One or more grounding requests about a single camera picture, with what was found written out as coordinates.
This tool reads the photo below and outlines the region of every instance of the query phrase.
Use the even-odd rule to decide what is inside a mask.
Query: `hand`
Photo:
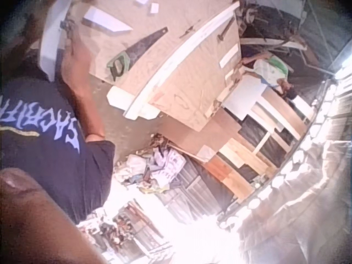
[[[61,65],[61,75],[64,82],[77,95],[83,95],[89,87],[89,68],[91,53],[84,45],[75,26],[68,37],[70,45],[66,47]]]
[[[242,62],[243,65],[246,65],[246,64],[252,62],[252,59],[251,59],[251,58],[243,58],[243,59],[241,60],[241,62]]]

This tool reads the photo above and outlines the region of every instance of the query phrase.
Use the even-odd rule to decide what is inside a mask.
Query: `workbench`
[[[200,131],[236,84],[226,82],[228,73],[241,60],[236,21],[223,41],[218,35],[234,16],[239,2],[163,0],[159,1],[159,12],[150,14],[152,2],[158,1],[144,5],[136,0],[94,1],[92,5],[96,8],[132,28],[117,34],[83,23],[91,4],[75,3],[70,17],[79,25],[82,39],[93,54],[90,73],[134,96],[125,117],[136,119],[147,104]],[[113,81],[107,63],[165,26],[168,32],[127,74]]]

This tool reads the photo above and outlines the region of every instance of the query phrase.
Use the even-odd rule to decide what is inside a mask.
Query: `concrete floor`
[[[124,161],[129,154],[148,147],[150,136],[157,132],[161,118],[126,119],[123,117],[123,110],[112,107],[108,103],[106,95],[111,85],[93,76],[91,83],[93,96],[105,125],[106,138],[116,145],[114,161]]]

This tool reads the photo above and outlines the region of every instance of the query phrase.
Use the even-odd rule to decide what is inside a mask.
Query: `saw handle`
[[[119,53],[112,60],[109,61],[107,67],[110,68],[110,72],[114,81],[117,77],[121,77],[129,71],[130,62],[131,59],[125,51]]]

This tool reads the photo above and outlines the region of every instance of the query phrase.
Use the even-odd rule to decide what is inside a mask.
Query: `navy t-shirt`
[[[84,141],[58,85],[17,78],[2,87],[0,162],[29,173],[79,223],[108,197],[115,146]]]

